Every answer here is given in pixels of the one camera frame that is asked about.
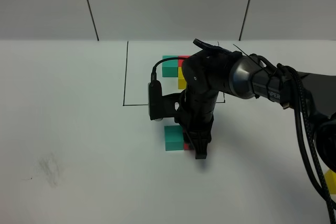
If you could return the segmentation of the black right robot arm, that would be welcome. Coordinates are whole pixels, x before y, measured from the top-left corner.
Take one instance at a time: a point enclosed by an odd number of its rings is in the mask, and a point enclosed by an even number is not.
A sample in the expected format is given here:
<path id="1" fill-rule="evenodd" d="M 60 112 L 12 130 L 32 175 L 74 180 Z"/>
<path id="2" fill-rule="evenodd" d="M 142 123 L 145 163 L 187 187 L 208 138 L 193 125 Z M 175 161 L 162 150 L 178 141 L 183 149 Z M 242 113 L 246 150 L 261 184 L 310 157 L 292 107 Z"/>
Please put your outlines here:
<path id="1" fill-rule="evenodd" d="M 213 121 L 219 92 L 241 99 L 264 97 L 293 108 L 303 94 L 313 143 L 323 162 L 335 170 L 335 77 L 296 72 L 301 88 L 294 90 L 294 75 L 283 65 L 273 66 L 264 57 L 244 56 L 223 48 L 201 50 L 182 64 L 186 89 L 180 101 L 182 124 L 190 131 Z"/>

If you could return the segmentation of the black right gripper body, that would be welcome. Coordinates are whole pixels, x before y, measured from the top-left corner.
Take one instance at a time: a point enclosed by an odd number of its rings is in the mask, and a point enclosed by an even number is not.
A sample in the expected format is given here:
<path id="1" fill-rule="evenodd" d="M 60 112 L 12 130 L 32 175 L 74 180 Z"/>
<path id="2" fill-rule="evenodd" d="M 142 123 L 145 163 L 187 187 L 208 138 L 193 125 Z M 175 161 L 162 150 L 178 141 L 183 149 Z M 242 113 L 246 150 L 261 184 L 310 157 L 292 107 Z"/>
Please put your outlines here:
<path id="1" fill-rule="evenodd" d="M 218 91 L 209 90 L 202 94 L 184 90 L 181 94 L 179 117 L 175 121 L 183 128 L 184 141 L 190 145 L 208 145 L 211 142 L 213 112 Z"/>

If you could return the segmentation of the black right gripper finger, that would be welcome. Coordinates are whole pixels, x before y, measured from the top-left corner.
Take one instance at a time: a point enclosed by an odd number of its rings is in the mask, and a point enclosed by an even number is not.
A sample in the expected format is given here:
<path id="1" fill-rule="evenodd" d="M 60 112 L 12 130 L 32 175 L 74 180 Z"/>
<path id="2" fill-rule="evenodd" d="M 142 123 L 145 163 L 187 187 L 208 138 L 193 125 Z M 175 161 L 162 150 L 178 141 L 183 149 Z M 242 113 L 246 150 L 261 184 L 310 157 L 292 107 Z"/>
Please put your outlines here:
<path id="1" fill-rule="evenodd" d="M 211 132 L 206 131 L 183 131 L 184 143 L 191 143 L 194 147 L 196 159 L 207 158 L 207 146 L 211 142 Z"/>

